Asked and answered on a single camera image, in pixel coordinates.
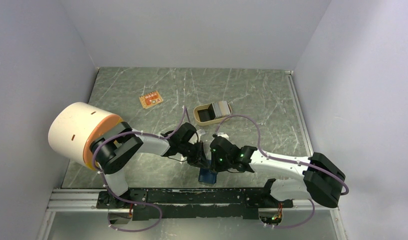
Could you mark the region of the blue leather card holder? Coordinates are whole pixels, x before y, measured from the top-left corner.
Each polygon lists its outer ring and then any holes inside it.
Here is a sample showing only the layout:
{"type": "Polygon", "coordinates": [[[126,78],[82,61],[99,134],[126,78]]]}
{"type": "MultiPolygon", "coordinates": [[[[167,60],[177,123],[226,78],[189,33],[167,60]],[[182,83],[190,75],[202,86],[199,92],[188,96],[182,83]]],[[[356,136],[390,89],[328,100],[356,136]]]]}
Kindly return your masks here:
{"type": "Polygon", "coordinates": [[[213,172],[210,169],[201,167],[199,170],[198,182],[214,185],[217,182],[217,175],[217,172],[213,172]]]}

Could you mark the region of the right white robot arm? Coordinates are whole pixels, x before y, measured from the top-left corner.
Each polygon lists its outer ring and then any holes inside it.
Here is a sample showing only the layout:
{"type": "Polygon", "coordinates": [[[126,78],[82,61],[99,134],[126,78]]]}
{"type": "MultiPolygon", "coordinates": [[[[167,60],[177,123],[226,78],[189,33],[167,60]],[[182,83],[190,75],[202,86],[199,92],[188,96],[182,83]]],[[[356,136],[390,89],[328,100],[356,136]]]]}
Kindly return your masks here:
{"type": "Polygon", "coordinates": [[[210,144],[211,170],[264,173],[269,176],[262,202],[274,207],[280,201],[312,199],[321,206],[336,208],[344,188],[345,174],[325,155],[295,157],[262,152],[254,146],[242,148],[222,136],[210,144]]]}

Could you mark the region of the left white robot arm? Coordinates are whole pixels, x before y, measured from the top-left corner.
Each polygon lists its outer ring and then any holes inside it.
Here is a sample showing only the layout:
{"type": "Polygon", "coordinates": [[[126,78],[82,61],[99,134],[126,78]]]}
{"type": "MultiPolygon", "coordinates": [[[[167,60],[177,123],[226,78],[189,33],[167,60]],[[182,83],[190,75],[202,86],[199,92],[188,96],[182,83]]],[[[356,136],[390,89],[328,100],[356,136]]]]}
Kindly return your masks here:
{"type": "Polygon", "coordinates": [[[137,153],[167,158],[180,155],[191,166],[210,168],[203,142],[196,128],[188,122],[180,124],[174,131],[154,135],[138,132],[123,121],[96,138],[89,149],[93,154],[93,166],[103,173],[105,188],[112,192],[110,202],[118,208],[127,206],[130,201],[123,168],[137,153]]]}

